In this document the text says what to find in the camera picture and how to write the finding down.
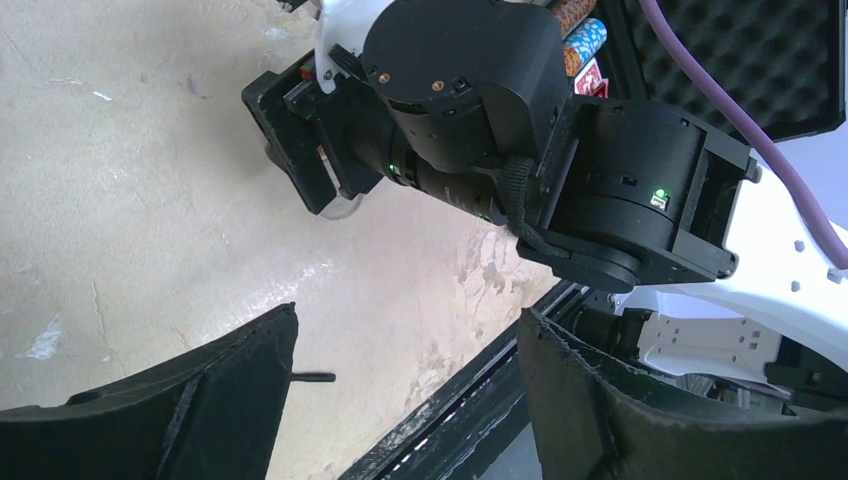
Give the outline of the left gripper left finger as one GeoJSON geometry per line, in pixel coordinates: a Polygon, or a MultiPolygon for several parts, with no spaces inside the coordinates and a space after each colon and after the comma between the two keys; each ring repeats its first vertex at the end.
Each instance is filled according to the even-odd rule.
{"type": "Polygon", "coordinates": [[[298,319],[279,305],[203,346],[56,407],[1,414],[5,479],[262,479],[298,319]]]}

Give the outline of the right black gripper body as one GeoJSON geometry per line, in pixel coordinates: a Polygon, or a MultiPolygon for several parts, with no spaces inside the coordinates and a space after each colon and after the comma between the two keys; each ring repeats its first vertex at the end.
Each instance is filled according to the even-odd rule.
{"type": "Polygon", "coordinates": [[[329,57],[334,72],[320,72],[313,52],[294,63],[295,84],[284,99],[311,127],[338,193],[353,199],[383,178],[380,163],[368,160],[365,150],[383,142],[379,137],[391,133],[391,121],[368,83],[375,70],[339,44],[330,48],[329,57]]]}

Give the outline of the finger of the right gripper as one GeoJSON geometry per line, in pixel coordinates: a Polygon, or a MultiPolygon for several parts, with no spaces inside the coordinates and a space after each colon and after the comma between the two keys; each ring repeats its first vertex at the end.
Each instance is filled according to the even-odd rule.
{"type": "Polygon", "coordinates": [[[266,71],[242,90],[241,100],[267,142],[269,159],[286,173],[305,208],[318,215],[337,190],[311,124],[286,106],[285,94],[299,83],[295,74],[266,71]]]}

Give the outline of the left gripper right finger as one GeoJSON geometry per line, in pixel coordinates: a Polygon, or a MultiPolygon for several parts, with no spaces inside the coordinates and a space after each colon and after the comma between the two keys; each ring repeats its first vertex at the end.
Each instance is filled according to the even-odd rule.
{"type": "Polygon", "coordinates": [[[758,413],[702,398],[586,344],[532,309],[517,327],[546,479],[843,479],[847,415],[758,413]]]}

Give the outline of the clear round disc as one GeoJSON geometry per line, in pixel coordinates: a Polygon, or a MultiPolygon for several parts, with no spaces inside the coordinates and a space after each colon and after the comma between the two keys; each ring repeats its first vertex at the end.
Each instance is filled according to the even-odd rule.
{"type": "Polygon", "coordinates": [[[320,213],[319,216],[329,221],[339,221],[350,218],[362,205],[364,196],[357,195],[353,199],[337,196],[320,213]]]}

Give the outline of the red playing card deck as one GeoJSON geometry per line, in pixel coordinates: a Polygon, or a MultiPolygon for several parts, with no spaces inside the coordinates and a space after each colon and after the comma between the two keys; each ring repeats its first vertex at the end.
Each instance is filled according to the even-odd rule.
{"type": "Polygon", "coordinates": [[[577,95],[607,98],[610,81],[601,72],[598,61],[592,58],[574,79],[577,95]]]}

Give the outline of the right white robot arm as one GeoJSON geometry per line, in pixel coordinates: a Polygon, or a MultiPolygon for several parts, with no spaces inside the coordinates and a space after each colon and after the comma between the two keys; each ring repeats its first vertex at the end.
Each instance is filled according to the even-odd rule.
{"type": "Polygon", "coordinates": [[[642,8],[735,135],[667,104],[577,94],[560,20],[532,3],[326,1],[313,50],[241,98],[311,213],[389,180],[508,228],[559,278],[738,314],[579,323],[598,349],[815,409],[845,402],[845,230],[659,5],[642,8]]]}

